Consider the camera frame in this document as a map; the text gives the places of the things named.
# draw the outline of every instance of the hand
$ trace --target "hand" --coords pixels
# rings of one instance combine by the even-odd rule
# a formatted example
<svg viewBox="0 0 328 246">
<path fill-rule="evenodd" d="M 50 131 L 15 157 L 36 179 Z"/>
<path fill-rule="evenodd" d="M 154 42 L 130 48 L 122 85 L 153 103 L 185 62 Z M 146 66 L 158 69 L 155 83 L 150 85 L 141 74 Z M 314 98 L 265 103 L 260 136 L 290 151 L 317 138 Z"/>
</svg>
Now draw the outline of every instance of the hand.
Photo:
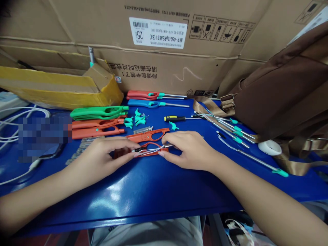
<svg viewBox="0 0 328 246">
<path fill-rule="evenodd" d="M 223 154 L 208 145 L 197 132 L 167 133 L 163 136 L 162 143 L 166 144 L 167 142 L 182 150 L 182 154 L 177 156 L 166 151 L 160 151 L 159 155 L 182 168 L 210 172 L 213 166 L 217 164 L 218 159 L 224 157 Z"/>
<path fill-rule="evenodd" d="M 98 138 L 63 171 L 77 183 L 79 189 L 86 188 L 133 159 L 135 153 L 131 150 L 140 145 L 126 137 Z M 113 159 L 109 153 L 116 150 L 118 158 Z"/>
</svg>

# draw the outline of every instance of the shipping label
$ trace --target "shipping label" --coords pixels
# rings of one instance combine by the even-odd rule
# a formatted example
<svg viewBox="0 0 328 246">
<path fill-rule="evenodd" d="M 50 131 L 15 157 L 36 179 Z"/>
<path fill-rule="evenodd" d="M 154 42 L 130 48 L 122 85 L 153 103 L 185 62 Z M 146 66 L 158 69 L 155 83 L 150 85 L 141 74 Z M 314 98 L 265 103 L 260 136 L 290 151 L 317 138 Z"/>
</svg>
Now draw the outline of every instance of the shipping label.
<svg viewBox="0 0 328 246">
<path fill-rule="evenodd" d="M 187 24 L 130 17 L 135 45 L 183 49 Z"/>
</svg>

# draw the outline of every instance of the barcode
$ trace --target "barcode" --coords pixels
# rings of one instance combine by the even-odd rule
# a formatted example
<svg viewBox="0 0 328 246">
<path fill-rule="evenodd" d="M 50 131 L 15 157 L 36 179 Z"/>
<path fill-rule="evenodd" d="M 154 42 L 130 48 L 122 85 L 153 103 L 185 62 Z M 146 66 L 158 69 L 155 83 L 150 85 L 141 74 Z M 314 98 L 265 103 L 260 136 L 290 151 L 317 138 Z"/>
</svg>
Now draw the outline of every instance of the barcode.
<svg viewBox="0 0 328 246">
<path fill-rule="evenodd" d="M 148 28 L 148 23 L 143 22 L 133 22 L 134 27 L 142 27 L 142 28 Z"/>
</svg>

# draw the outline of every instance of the left hand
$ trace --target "left hand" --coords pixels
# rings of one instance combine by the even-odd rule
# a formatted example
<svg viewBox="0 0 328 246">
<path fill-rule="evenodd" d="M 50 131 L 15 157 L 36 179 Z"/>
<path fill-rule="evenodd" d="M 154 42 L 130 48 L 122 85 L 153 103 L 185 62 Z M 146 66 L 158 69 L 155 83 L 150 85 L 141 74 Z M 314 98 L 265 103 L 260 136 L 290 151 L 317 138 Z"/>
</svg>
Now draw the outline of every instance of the left hand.
<svg viewBox="0 0 328 246">
<path fill-rule="evenodd" d="M 140 145 L 126 137 L 98 138 L 63 172 L 74 180 L 78 189 L 84 189 L 108 175 L 134 158 L 136 153 L 131 150 Z M 109 153 L 118 152 L 118 158 L 113 159 Z"/>
</svg>

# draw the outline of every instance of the power strip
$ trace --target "power strip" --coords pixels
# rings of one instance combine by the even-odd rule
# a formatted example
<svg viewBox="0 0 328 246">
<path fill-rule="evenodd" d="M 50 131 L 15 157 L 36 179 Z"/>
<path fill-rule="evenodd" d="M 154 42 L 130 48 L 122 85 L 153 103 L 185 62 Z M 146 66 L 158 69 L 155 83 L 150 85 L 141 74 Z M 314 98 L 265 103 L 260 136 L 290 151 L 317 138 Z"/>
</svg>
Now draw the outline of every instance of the power strip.
<svg viewBox="0 0 328 246">
<path fill-rule="evenodd" d="M 11 92 L 0 92 L 0 111 L 8 108 L 25 107 L 29 102 L 20 99 L 17 95 Z M 7 110 L 0 113 L 0 119 L 18 111 L 19 109 Z"/>
</svg>

